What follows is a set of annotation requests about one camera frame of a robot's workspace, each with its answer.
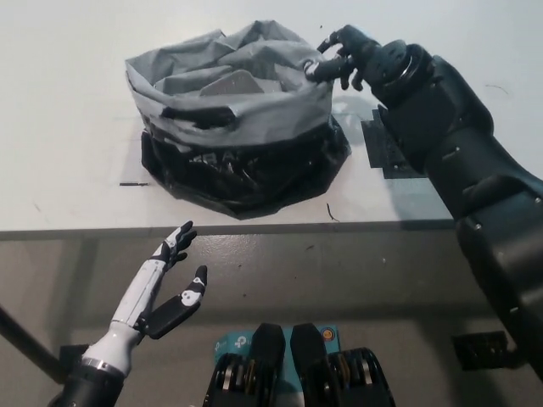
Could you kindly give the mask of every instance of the table surface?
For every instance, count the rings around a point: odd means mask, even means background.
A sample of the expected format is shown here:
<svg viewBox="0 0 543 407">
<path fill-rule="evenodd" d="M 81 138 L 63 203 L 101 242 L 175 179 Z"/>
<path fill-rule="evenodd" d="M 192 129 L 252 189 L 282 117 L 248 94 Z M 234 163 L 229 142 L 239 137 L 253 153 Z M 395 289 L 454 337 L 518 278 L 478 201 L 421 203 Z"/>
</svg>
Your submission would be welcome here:
<svg viewBox="0 0 543 407">
<path fill-rule="evenodd" d="M 492 112 L 495 136 L 543 176 L 541 2 L 3 0 L 0 10 L 0 238 L 161 234 L 186 219 L 212 234 L 449 224 L 428 180 L 385 180 L 370 168 L 360 126 L 376 105 L 369 91 L 334 93 L 353 153 L 328 192 L 277 214 L 239 221 L 155 183 L 120 187 L 148 179 L 124 60 L 253 20 L 277 20 L 314 45 L 345 24 L 381 43 L 423 44 L 458 68 Z"/>
</svg>

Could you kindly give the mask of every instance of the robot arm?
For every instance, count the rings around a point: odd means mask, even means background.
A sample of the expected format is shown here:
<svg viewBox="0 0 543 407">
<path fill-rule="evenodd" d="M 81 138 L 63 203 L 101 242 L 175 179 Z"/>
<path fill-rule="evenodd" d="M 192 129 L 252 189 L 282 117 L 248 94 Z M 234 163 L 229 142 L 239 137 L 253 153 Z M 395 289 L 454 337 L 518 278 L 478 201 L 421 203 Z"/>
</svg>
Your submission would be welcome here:
<svg viewBox="0 0 543 407">
<path fill-rule="evenodd" d="M 320 47 L 335 59 L 308 61 L 313 81 L 362 81 L 383 103 L 382 122 L 410 165 L 425 172 L 456 222 L 479 286 L 543 380 L 543 181 L 493 136 L 488 109 L 458 71 L 419 45 L 381 47 L 352 26 Z"/>
<path fill-rule="evenodd" d="M 159 339 L 200 306 L 207 268 L 200 266 L 187 289 L 152 310 L 165 273 L 187 257 L 183 250 L 196 237 L 188 222 L 171 233 L 145 260 L 120 301 L 108 332 L 82 355 L 53 407 L 112 407 L 132 366 L 132 350 L 145 336 Z"/>
</svg>

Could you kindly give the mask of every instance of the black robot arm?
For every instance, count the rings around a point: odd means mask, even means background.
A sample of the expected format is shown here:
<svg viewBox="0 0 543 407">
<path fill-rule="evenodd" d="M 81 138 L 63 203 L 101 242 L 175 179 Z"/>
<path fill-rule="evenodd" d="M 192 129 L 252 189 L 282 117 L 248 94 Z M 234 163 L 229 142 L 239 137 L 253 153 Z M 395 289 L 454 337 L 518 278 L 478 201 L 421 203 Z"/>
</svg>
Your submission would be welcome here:
<svg viewBox="0 0 543 407">
<path fill-rule="evenodd" d="M 493 121 L 458 71 L 421 46 L 381 47 L 347 25 L 320 47 L 337 58 L 311 61 L 314 81 L 362 81 L 384 106 L 381 119 L 410 165 L 428 175 L 456 222 L 478 284 L 543 380 L 543 181 L 494 138 Z"/>
</svg>

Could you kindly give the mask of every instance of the white robotic hand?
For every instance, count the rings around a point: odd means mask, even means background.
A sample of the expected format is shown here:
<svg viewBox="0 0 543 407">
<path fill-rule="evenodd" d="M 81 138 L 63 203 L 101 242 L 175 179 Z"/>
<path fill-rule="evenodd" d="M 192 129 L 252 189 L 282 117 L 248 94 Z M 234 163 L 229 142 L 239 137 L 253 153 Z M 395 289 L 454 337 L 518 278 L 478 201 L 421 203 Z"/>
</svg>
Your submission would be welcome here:
<svg viewBox="0 0 543 407">
<path fill-rule="evenodd" d="M 154 300 L 165 273 L 178 261 L 196 237 L 193 222 L 178 227 L 145 260 L 133 278 L 111 319 L 109 330 L 84 353 L 82 363 L 107 366 L 122 376 L 131 369 L 132 350 L 148 335 L 164 336 L 194 314 L 200 306 L 207 284 L 207 268 L 200 266 L 187 289 L 153 310 Z"/>
</svg>

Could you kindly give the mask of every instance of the crumpled bag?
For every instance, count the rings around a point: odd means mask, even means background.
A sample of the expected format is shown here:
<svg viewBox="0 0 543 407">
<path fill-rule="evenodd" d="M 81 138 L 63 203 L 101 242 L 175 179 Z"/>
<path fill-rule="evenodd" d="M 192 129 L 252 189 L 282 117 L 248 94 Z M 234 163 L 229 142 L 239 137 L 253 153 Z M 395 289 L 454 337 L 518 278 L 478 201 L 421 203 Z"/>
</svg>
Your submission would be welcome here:
<svg viewBox="0 0 543 407">
<path fill-rule="evenodd" d="M 323 56 L 275 21 L 220 31 L 126 61 L 145 125 L 142 162 L 175 197 L 239 219 L 326 192 L 349 155 Z"/>
</svg>

